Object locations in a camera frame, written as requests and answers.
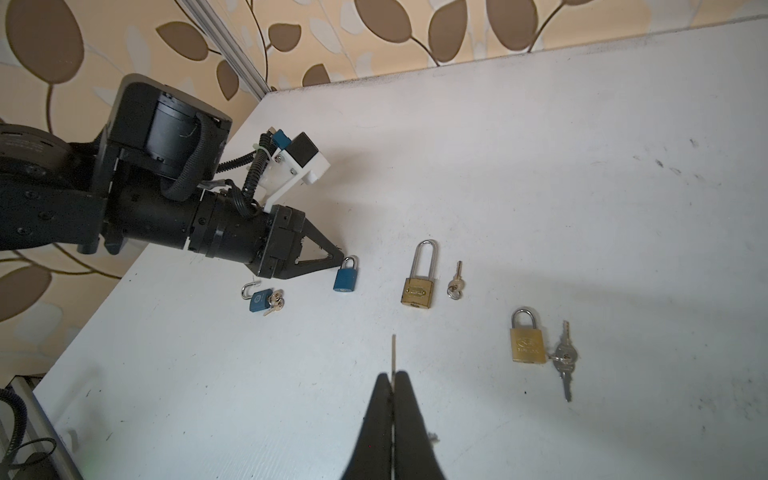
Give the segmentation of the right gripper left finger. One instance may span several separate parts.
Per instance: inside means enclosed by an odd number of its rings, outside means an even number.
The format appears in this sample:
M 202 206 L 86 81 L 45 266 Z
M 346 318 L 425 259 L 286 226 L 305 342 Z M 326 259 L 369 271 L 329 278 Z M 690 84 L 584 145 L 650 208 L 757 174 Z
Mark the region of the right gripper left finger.
M 379 374 L 343 480 L 392 478 L 393 399 L 389 377 Z

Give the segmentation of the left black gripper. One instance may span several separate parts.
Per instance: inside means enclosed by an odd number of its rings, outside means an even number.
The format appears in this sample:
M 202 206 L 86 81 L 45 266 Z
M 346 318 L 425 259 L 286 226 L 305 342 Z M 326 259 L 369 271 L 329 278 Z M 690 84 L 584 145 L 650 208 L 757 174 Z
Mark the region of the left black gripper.
M 304 212 L 275 205 L 259 257 L 257 276 L 287 280 L 337 268 L 344 252 L 306 219 Z

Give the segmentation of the small brass padlock with keys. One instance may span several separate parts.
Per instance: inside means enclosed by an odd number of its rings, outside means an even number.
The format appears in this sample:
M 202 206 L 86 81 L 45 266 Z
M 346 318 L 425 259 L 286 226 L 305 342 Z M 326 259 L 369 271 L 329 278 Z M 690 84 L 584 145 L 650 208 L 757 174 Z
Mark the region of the small brass padlock with keys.
M 528 326 L 521 326 L 520 316 L 530 319 Z M 511 316 L 510 342 L 512 359 L 517 363 L 545 364 L 547 352 L 543 340 L 543 332 L 538 328 L 537 316 L 527 307 L 521 307 Z

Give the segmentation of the blue padlock shackle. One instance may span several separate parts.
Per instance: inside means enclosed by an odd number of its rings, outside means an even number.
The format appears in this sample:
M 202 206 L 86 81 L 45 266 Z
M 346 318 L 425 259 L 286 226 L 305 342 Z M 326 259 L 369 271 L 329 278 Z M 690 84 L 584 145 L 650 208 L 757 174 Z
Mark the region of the blue padlock shackle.
M 353 292 L 356 287 L 357 276 L 357 257 L 353 255 L 345 257 L 337 271 L 333 290 L 341 293 Z

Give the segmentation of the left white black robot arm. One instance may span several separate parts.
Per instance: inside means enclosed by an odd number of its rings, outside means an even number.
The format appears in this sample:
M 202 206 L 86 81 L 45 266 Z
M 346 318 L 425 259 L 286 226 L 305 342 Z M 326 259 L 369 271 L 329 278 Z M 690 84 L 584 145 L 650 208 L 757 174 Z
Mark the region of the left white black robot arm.
M 345 262 L 302 211 L 280 203 L 283 187 L 255 197 L 271 161 L 286 166 L 288 186 L 323 174 L 327 161 L 307 135 L 272 129 L 223 161 L 232 122 L 214 107 L 140 74 L 123 78 L 116 100 L 89 143 L 2 126 L 3 250 L 65 243 L 117 254 L 137 239 L 282 280 Z

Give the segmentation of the blue padlock with keys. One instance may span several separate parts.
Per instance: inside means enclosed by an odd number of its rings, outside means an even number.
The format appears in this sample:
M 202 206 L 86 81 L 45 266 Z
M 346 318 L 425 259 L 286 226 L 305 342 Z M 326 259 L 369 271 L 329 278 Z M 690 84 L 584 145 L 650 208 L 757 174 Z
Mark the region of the blue padlock with keys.
M 262 289 L 260 281 L 246 283 L 241 288 L 241 298 L 249 303 L 251 313 L 262 313 L 264 316 L 280 311 L 285 306 L 283 291 Z

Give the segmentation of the small brass padlock key bunch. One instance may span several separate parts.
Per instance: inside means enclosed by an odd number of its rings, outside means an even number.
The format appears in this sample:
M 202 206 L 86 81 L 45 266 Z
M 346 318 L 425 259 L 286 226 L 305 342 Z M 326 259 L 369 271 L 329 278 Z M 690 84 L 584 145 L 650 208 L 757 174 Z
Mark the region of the small brass padlock key bunch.
M 560 342 L 550 355 L 550 359 L 562 380 L 564 397 L 567 402 L 571 402 L 573 400 L 572 379 L 578 360 L 578 351 L 572 343 L 570 322 L 567 320 L 563 321 Z

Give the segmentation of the small silver key with ring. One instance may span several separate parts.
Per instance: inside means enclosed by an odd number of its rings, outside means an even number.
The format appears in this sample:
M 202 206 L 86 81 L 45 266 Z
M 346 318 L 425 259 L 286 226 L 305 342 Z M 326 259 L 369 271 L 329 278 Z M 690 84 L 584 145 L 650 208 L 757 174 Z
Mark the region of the small silver key with ring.
M 457 262 L 455 274 L 447 286 L 446 293 L 452 300 L 459 300 L 463 296 L 465 281 L 463 280 L 463 277 L 462 277 L 462 267 L 463 267 L 463 262 L 459 260 Z

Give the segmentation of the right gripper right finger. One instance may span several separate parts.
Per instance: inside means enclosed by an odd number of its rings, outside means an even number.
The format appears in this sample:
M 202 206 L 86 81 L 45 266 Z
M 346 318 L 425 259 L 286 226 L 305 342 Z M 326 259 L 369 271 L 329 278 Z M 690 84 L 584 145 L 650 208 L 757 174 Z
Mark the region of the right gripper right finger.
M 445 478 L 436 459 L 410 377 L 398 371 L 394 377 L 394 454 L 395 479 Z

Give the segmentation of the large brass padlock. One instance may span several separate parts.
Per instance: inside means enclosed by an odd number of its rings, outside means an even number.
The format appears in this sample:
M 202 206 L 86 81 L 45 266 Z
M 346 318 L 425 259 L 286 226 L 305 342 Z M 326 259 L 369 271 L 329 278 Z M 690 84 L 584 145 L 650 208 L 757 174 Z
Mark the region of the large brass padlock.
M 418 274 L 421 253 L 424 247 L 431 248 L 429 271 L 426 276 Z M 410 275 L 406 278 L 401 295 L 401 303 L 420 309 L 429 309 L 434 293 L 434 274 L 437 264 L 438 244 L 433 239 L 421 241 L 415 250 Z

